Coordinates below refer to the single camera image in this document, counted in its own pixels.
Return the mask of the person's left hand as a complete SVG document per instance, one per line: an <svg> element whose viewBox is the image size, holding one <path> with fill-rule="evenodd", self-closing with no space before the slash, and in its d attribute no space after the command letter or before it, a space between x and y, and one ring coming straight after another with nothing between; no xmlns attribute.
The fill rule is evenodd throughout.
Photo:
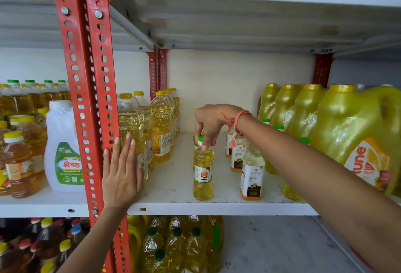
<svg viewBox="0 0 401 273"><path fill-rule="evenodd" d="M122 139L117 137L110 152L111 170L109 176L102 176L104 208L122 206L129 208L143 190L137 190L136 141L131 140L131 160L127 168L122 168Z"/></svg>

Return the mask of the person's right hand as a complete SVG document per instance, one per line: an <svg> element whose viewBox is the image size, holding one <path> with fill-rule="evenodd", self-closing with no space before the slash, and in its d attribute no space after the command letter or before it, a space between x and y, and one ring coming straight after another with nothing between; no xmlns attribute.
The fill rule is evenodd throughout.
<svg viewBox="0 0 401 273"><path fill-rule="evenodd" d="M245 110L229 104L206 104L195 110L195 137L203 134L203 123L220 123L220 130L224 125L233 125L235 120Z"/></svg>

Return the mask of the small yellow oil bottle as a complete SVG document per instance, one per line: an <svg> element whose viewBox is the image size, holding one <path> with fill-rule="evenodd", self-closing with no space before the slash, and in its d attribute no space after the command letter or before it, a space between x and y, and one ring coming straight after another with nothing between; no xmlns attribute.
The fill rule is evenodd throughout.
<svg viewBox="0 0 401 273"><path fill-rule="evenodd" d="M194 182L193 196L199 201L206 202L213 196L212 166L214 151L202 150L201 142L194 151Z"/></svg>

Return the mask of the person's right forearm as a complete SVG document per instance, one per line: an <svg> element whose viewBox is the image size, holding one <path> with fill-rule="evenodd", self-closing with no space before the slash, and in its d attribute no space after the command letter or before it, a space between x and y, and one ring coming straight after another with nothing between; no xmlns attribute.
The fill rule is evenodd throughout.
<svg viewBox="0 0 401 273"><path fill-rule="evenodd" d="M377 273L401 273L401 206L329 156L248 112L235 127Z"/></svg>

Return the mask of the person's left forearm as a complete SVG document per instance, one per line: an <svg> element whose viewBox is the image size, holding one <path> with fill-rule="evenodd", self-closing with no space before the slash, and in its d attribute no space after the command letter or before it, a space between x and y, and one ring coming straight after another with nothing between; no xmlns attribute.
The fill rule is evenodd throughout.
<svg viewBox="0 0 401 273"><path fill-rule="evenodd" d="M107 206L89 234L78 245L57 273L103 273L103 265L113 238L128 208Z"/></svg>

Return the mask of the white metal shelf board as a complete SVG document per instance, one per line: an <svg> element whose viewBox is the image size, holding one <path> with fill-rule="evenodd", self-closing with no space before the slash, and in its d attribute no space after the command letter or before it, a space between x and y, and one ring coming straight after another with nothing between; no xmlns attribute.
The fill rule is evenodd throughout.
<svg viewBox="0 0 401 273"><path fill-rule="evenodd" d="M0 196L0 218L89 217L85 194L63 193L49 186L27 198Z"/></svg>
<svg viewBox="0 0 401 273"><path fill-rule="evenodd" d="M226 138L220 133L212 148L213 196L202 202L193 196L193 133L182 132L175 142L171 159L153 168L130 215L224 215L224 216L317 216L305 202L295 203L283 195L285 180L264 173L260 201L247 201L240 195L239 172L232 172L225 155Z"/></svg>
<svg viewBox="0 0 401 273"><path fill-rule="evenodd" d="M401 61L401 0L112 0L110 9L140 50Z"/></svg>
<svg viewBox="0 0 401 273"><path fill-rule="evenodd" d="M114 50L153 51L153 43L142 37L125 8L109 10ZM55 1L0 0L0 47L62 49Z"/></svg>

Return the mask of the row of yellow-capped oil bottles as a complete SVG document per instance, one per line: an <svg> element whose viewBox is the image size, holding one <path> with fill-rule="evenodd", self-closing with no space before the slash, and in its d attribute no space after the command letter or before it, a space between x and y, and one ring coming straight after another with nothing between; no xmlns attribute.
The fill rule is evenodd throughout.
<svg viewBox="0 0 401 273"><path fill-rule="evenodd" d="M121 136L130 134L136 141L136 159L143 164L144 181L149 167L170 158L173 143L173 105L166 92L156 92L147 103L143 92L118 94L118 122Z"/></svg>

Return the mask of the white jug with green label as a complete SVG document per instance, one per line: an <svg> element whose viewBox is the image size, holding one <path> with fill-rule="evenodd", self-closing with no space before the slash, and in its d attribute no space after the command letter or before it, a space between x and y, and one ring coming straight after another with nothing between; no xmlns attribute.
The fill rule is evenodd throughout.
<svg viewBox="0 0 401 273"><path fill-rule="evenodd" d="M84 194L84 178L72 103L49 102L46 115L47 145L44 171L50 188L67 194Z"/></svg>

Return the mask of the large yellow oil jug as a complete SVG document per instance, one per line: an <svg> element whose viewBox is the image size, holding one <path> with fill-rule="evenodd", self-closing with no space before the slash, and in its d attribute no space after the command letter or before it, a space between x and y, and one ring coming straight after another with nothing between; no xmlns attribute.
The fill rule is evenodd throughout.
<svg viewBox="0 0 401 273"><path fill-rule="evenodd" d="M275 98L275 107L270 125L278 126L284 132L288 131L293 116L295 100L303 89L304 84L285 84Z"/></svg>
<svg viewBox="0 0 401 273"><path fill-rule="evenodd" d="M401 91L331 85L318 104L310 145L392 195L401 172Z"/></svg>
<svg viewBox="0 0 401 273"><path fill-rule="evenodd" d="M272 120L275 111L275 101L280 88L281 87L276 83L266 84L266 87L260 96L258 120L263 121L268 119L268 122Z"/></svg>
<svg viewBox="0 0 401 273"><path fill-rule="evenodd" d="M321 84L304 85L290 111L290 121L285 133L295 138L309 139L317 122L318 105L326 92Z"/></svg>

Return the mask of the group of green-capped yellow bottles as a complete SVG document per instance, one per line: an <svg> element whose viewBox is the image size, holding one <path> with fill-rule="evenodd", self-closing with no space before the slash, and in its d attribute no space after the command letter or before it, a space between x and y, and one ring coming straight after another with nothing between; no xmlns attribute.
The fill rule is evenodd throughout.
<svg viewBox="0 0 401 273"><path fill-rule="evenodd" d="M223 216L128 215L132 273L221 273Z"/></svg>

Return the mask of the red perforated shelf upright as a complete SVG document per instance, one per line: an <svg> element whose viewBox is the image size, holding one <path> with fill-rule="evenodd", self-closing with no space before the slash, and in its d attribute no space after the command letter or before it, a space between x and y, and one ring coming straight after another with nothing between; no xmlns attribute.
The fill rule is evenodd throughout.
<svg viewBox="0 0 401 273"><path fill-rule="evenodd" d="M320 84L323 88L327 88L330 70L333 62L333 53L315 54L314 71L312 76L312 84Z"/></svg>
<svg viewBox="0 0 401 273"><path fill-rule="evenodd" d="M119 137L110 2L55 0L91 228L104 208L103 151L111 151ZM102 272L132 272L127 214L114 235Z"/></svg>
<svg viewBox="0 0 401 273"><path fill-rule="evenodd" d="M168 88L167 54L168 49L161 49L158 46L154 46L153 52L147 52L151 101L155 98L157 91Z"/></svg>

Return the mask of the group of amber oil bottles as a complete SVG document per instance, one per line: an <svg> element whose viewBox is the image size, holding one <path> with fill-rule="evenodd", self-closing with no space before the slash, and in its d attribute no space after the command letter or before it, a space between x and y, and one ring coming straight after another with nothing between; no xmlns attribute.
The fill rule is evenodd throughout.
<svg viewBox="0 0 401 273"><path fill-rule="evenodd" d="M21 199L43 189L47 114L50 104L70 99L64 80L0 83L0 196Z"/></svg>

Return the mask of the group of dark oil bottles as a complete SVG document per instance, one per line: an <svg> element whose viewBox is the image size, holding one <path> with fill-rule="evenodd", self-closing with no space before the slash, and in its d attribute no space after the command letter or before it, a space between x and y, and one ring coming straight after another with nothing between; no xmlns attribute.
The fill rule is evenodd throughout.
<svg viewBox="0 0 401 273"><path fill-rule="evenodd" d="M0 218L0 273L57 273L91 229L89 218Z"/></svg>

